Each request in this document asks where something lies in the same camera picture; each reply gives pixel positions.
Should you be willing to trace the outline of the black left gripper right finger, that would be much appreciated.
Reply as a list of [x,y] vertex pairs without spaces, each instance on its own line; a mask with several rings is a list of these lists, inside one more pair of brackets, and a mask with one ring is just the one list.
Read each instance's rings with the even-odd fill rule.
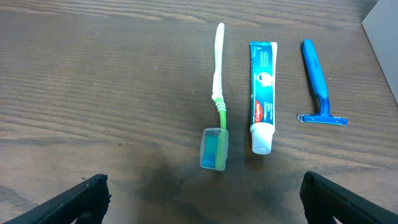
[[300,199],[308,223],[397,223],[397,214],[312,171],[303,177]]

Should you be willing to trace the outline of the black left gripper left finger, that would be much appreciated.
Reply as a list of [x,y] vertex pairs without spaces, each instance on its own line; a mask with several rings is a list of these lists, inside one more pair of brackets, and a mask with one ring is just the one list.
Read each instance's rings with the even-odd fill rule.
[[96,174],[7,223],[101,224],[111,198],[107,179],[105,174]]

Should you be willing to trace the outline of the green white toothbrush with cap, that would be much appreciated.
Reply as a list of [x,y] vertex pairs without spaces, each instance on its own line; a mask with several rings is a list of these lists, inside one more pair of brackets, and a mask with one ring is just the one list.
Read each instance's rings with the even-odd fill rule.
[[215,34],[214,59],[215,71],[213,74],[212,95],[220,117],[218,128],[203,130],[200,148],[200,166],[204,169],[224,171],[228,157],[229,132],[226,119],[226,104],[222,89],[222,59],[225,25],[219,23]]

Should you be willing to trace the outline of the blue disposable razor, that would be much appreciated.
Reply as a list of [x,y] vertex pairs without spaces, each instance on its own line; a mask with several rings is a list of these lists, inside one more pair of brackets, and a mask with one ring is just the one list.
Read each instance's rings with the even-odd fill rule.
[[328,88],[322,67],[317,56],[317,52],[312,40],[305,39],[301,44],[303,62],[307,71],[308,79],[315,97],[318,100],[319,109],[315,114],[299,114],[297,119],[303,123],[320,123],[346,126],[346,118],[333,116],[330,114],[331,104],[328,96]]

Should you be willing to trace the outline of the Colgate toothpaste tube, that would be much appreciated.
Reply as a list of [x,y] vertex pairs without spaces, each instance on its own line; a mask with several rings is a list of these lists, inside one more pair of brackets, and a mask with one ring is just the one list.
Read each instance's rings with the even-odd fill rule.
[[277,42],[250,41],[252,151],[266,155],[272,151],[275,133],[275,78]]

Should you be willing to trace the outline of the white box with pink interior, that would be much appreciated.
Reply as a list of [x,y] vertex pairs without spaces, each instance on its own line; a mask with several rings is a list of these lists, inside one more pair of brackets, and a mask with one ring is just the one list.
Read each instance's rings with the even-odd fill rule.
[[379,0],[361,25],[397,103],[397,0]]

